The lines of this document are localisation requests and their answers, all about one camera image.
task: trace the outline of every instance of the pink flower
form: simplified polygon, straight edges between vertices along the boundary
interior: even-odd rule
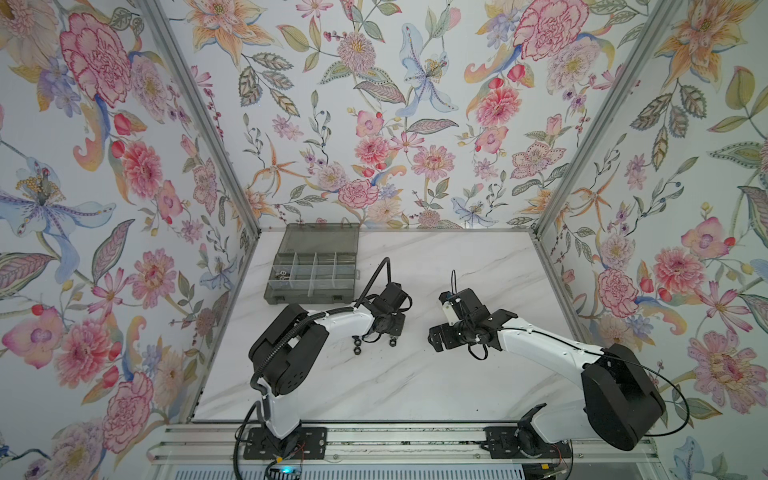
[[[408,153],[408,147],[413,147],[415,145],[423,144],[424,138],[416,138],[416,134],[410,134],[408,135],[406,132],[402,132],[400,134],[400,139],[398,140],[397,137],[392,137],[392,141],[395,142],[395,147],[393,147],[393,150],[400,150],[402,148],[402,151]]]
[[[475,176],[487,180],[489,178],[498,177],[498,170],[493,168],[493,164],[485,158],[482,161],[475,162]]]
[[[339,201],[350,208],[363,208],[379,198],[379,188],[368,180],[357,179],[339,189]]]
[[[523,13],[512,46],[522,45],[521,58],[554,55],[576,39],[588,16],[582,0],[534,0]]]
[[[91,289],[91,292],[99,297],[103,298],[103,300],[99,300],[96,303],[92,303],[88,306],[88,313],[93,313],[96,310],[104,309],[104,313],[102,314],[103,317],[106,317],[110,313],[112,313],[112,306],[113,305],[120,305],[123,303],[122,298],[118,298],[117,294],[120,293],[120,290],[125,287],[125,285],[128,282],[128,278],[123,280],[123,273],[124,270],[121,268],[118,268],[118,272],[115,275],[114,282],[112,281],[112,274],[107,272],[104,275],[104,285],[107,287],[106,289],[101,288],[100,286],[95,286]]]
[[[110,107],[125,101],[131,88],[131,63],[118,34],[90,13],[69,15],[69,31],[59,36],[61,54],[80,89]]]
[[[118,392],[109,399],[104,417],[104,447],[114,453],[125,450],[138,437],[149,419],[154,389],[143,372],[130,382],[120,382]]]
[[[203,224],[199,220],[182,220],[181,236],[194,245],[203,236]]]
[[[723,230],[717,217],[707,218],[696,228],[688,230],[681,239],[684,246],[690,248],[691,252],[702,259],[722,257],[728,254],[729,248],[723,242],[725,230]]]
[[[134,268],[139,273],[128,277],[127,282],[134,286],[133,295],[136,300],[144,298],[144,309],[157,306],[157,298],[176,291],[174,280],[176,270],[174,259],[165,254],[165,249],[144,252],[144,263],[136,262]]]
[[[143,141],[130,143],[123,154],[123,175],[139,197],[152,198],[163,179],[160,157]]]
[[[154,62],[143,55],[134,56],[131,63],[131,92],[156,121],[165,116],[165,87]]]
[[[547,135],[557,137],[563,129],[563,116],[560,114],[547,119]]]
[[[17,323],[10,332],[2,336],[2,344],[24,363],[41,369],[53,358],[64,334],[64,322],[54,307],[45,309],[40,316],[27,318]]]
[[[490,154],[495,154],[502,146],[502,141],[507,137],[507,127],[487,128],[475,142],[477,149],[482,148]]]
[[[720,297],[717,295],[718,287],[717,282],[710,282],[711,295],[705,295],[701,290],[696,289],[696,294],[701,301],[712,307],[707,310],[707,316],[712,318],[715,316],[715,313],[719,313],[723,323],[731,332],[736,333],[733,325],[738,326],[745,332],[749,332],[752,326],[735,315],[749,315],[752,311],[745,306],[727,306],[728,303],[733,302],[739,296],[739,293],[736,290],[728,290]]]
[[[704,281],[704,265],[682,247],[663,248],[656,255],[654,273],[661,286],[672,293],[693,293]]]
[[[364,164],[376,165],[389,155],[389,142],[384,137],[365,137],[355,148],[355,156]]]
[[[752,365],[757,358],[752,349],[737,352],[739,336],[728,330],[725,336],[717,332],[704,334],[704,342],[690,339],[688,356],[699,363],[694,369],[696,384],[694,388],[705,395],[712,394],[712,400],[725,406],[725,394],[728,394],[730,406],[738,413],[747,414],[750,407],[759,403],[766,406],[766,394],[760,386],[768,380],[768,370],[759,365]]]
[[[536,141],[525,152],[512,155],[512,171],[514,178],[533,177],[538,172],[545,170],[554,162],[563,158],[564,148],[551,148],[548,144]]]
[[[376,135],[381,131],[382,126],[384,126],[383,118],[378,118],[376,115],[368,111],[360,111],[357,114],[356,131],[357,131],[358,137],[365,137],[367,135]]]
[[[73,325],[56,357],[59,385],[73,389],[78,383],[88,383],[107,363],[112,341],[104,322],[86,319],[82,325]]]
[[[634,253],[634,240],[614,233],[600,245],[600,255],[603,263],[614,270],[627,269],[629,260]]]
[[[411,168],[417,175],[424,174],[425,177],[436,182],[447,177],[446,172],[453,170],[454,158],[456,156],[449,153],[445,147],[438,148],[437,145],[432,145],[428,151],[426,148],[422,148],[414,156],[414,164]]]
[[[207,71],[201,74],[197,74],[197,65],[192,65],[190,67],[190,72],[192,73],[192,76],[194,77],[194,80],[197,82],[198,87],[213,87],[214,84],[206,83],[208,80],[210,80],[210,73]]]
[[[216,168],[213,161],[209,158],[205,165],[200,165],[192,170],[194,174],[194,194],[192,197],[199,204],[205,205],[205,211],[210,215],[216,208],[218,198],[218,186],[216,184]]]
[[[181,206],[181,200],[176,195],[176,188],[174,188],[170,180],[163,182],[163,187],[157,191],[157,209],[160,211],[160,216],[163,220],[168,223],[171,223],[171,218],[184,211]]]
[[[436,228],[440,224],[440,213],[435,210],[424,210],[419,215],[419,228]]]
[[[296,6],[296,10],[299,12],[306,12],[304,15],[301,15],[301,18],[306,18],[310,16],[312,13],[315,14],[317,18],[320,18],[320,11],[327,10],[331,7],[333,7],[333,3],[323,2],[322,0],[301,0],[304,2],[305,5],[298,4]]]
[[[357,74],[366,73],[376,63],[373,43],[356,31],[342,38],[336,52],[341,57],[341,62]]]
[[[483,127],[503,125],[520,110],[520,94],[512,87],[491,90],[480,102],[477,118]]]
[[[595,40],[583,37],[552,57],[547,75],[549,93],[570,87],[587,76],[600,52],[600,45]]]
[[[638,291],[632,279],[619,270],[608,269],[598,277],[600,300],[615,316],[627,318],[637,312],[634,299]]]

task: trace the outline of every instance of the blue lily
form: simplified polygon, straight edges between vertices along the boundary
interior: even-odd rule
[[[474,227],[475,223],[479,223],[483,227],[490,227],[498,222],[498,220],[483,217],[480,214],[482,212],[482,202],[478,202],[469,207],[467,207],[467,200],[464,198],[453,197],[451,202],[453,202],[453,211],[456,212],[458,218],[461,221],[469,223],[470,227]]]
[[[80,264],[80,255],[69,240],[77,225],[100,227],[112,217],[115,204],[85,202],[76,207],[59,205],[65,200],[61,183],[50,165],[27,157],[29,170],[16,171],[16,189],[24,198],[15,197],[0,188],[0,218],[10,224],[14,235],[26,237],[31,232],[46,233],[58,242],[61,261],[56,269],[56,283],[64,283]]]
[[[222,286],[227,290],[232,290],[234,284],[232,283],[232,280],[230,280],[230,275],[235,271],[237,258],[235,258],[227,268],[224,268],[224,265],[225,263],[222,261],[221,257],[216,257],[216,265],[214,266],[214,272],[216,272],[216,274],[214,275],[211,272],[203,273],[203,276],[200,277],[200,285],[206,286],[210,290],[215,290]]]
[[[424,40],[419,30],[410,23],[403,25],[400,61],[402,66],[408,69],[405,81],[413,86],[415,96],[407,107],[395,112],[399,117],[413,116],[423,98],[428,98],[437,111],[445,113],[458,110],[448,95],[435,88],[435,84],[440,82],[440,78],[448,70],[448,54],[443,52],[438,58],[433,55],[425,60],[422,66],[419,56],[423,49]]]

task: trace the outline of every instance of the metal extrusion profile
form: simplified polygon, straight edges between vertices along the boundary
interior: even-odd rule
[[[563,176],[562,182],[555,189],[546,210],[536,222],[534,231],[539,239],[544,236],[544,232],[554,223],[554,219],[559,214],[563,205],[565,205],[568,195],[584,167],[592,158],[596,147],[603,137],[603,133],[610,126],[619,107],[629,95],[641,70],[653,54],[661,32],[669,25],[670,18],[673,18],[675,12],[684,3],[686,2],[680,2],[679,0],[659,0],[656,8],[651,12],[643,32],[635,42],[629,57],[627,57],[624,73],[619,77],[600,110],[594,116],[592,126],[584,138],[584,143],[577,150],[571,166]]]

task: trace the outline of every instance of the orange lily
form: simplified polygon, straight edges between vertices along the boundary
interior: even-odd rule
[[[611,181],[614,179],[614,177],[616,176],[616,172],[618,172],[618,171],[619,171],[618,168],[616,170],[614,170],[614,173],[613,173],[613,175],[611,175],[611,178],[609,178],[608,181],[605,182],[605,184],[602,187],[600,187],[600,189],[598,191],[593,192],[592,190],[590,190],[588,188],[582,187],[582,188],[576,190],[574,193],[572,193],[571,195],[575,195],[575,194],[578,194],[578,193],[581,192],[581,199],[582,200],[586,200],[587,203],[585,203],[585,204],[583,204],[583,205],[581,205],[579,207],[576,207],[575,210],[578,210],[580,208],[583,208],[583,210],[580,211],[577,214],[571,215],[571,217],[578,217],[579,215],[584,215],[585,213],[587,213],[589,211],[590,208],[592,208],[592,205],[594,205],[594,209],[598,212],[598,223],[600,224],[600,228],[603,231],[605,231],[605,228],[603,227],[603,218],[600,215],[600,204],[607,205],[608,208],[611,208],[611,204],[609,204],[607,201],[603,200],[603,198],[600,196],[600,194],[603,193],[603,190],[608,188],[608,185],[611,184]]]
[[[269,178],[270,175],[274,175],[272,178],[272,185],[275,184],[275,179],[277,179],[277,188],[272,194],[272,196],[274,197],[277,194],[277,191],[280,189],[280,184],[282,183],[282,180],[280,179],[280,172],[283,172],[284,174],[293,175],[294,177],[298,177],[298,178],[309,178],[309,177],[306,177],[304,175],[299,175],[286,168],[288,165],[295,164],[296,163],[295,161],[286,162],[285,164],[278,164],[277,152],[275,151],[275,146],[272,144],[272,139],[269,137],[269,135],[266,136],[266,139],[270,141],[270,149],[272,149],[272,164],[269,167],[264,168],[263,170],[257,171],[256,174],[253,175],[253,181],[250,183],[248,188],[251,188],[253,184],[256,183],[256,180],[259,180],[259,177],[261,177],[262,175],[264,175],[267,178]]]

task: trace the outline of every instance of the black cable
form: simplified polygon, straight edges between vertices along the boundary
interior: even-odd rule
[[[467,350],[469,351],[469,355],[472,355],[475,357],[475,360],[485,360],[488,358],[488,346],[483,343],[482,349],[485,351],[485,356],[480,358],[479,356],[475,355],[474,352],[472,352],[472,345],[467,343]]]
[[[521,329],[521,328],[502,328],[501,330],[519,330],[521,332],[527,332],[528,331],[526,329]],[[690,405],[688,405],[688,400],[686,400],[685,395],[683,395],[683,392],[680,391],[680,387],[678,387],[677,385],[672,383],[671,380],[669,380],[667,377],[661,375],[656,370],[650,369],[650,368],[646,367],[645,365],[641,365],[640,363],[630,362],[629,360],[625,360],[625,359],[619,358],[617,356],[609,356],[609,355],[605,355],[605,354],[602,354],[602,353],[590,352],[589,350],[582,349],[579,346],[576,346],[576,345],[574,345],[572,343],[566,342],[563,339],[559,339],[558,337],[556,337],[554,335],[550,335],[550,334],[548,334],[546,332],[540,332],[538,330],[531,330],[531,332],[532,333],[538,333],[539,335],[547,336],[547,337],[549,337],[549,338],[551,338],[553,340],[557,340],[560,343],[564,343],[565,345],[570,346],[572,349],[581,350],[582,352],[589,353],[590,355],[606,356],[606,357],[608,357],[611,360],[620,360],[621,362],[624,362],[624,363],[629,363],[631,365],[639,366],[640,368],[645,369],[648,372],[653,373],[654,375],[660,377],[663,381],[669,383],[672,386],[672,388],[674,388],[677,391],[677,394],[680,395],[680,397],[683,400],[683,403],[685,404],[685,412],[686,412],[686,414],[685,414],[685,422],[683,422],[683,425],[681,425],[677,429],[673,430],[672,432],[659,433],[659,434],[655,434],[655,435],[654,434],[646,434],[644,436],[647,436],[647,437],[666,437],[666,436],[674,435],[675,433],[678,433],[680,430],[684,429],[686,427],[686,425],[688,425],[688,422],[690,421]]]

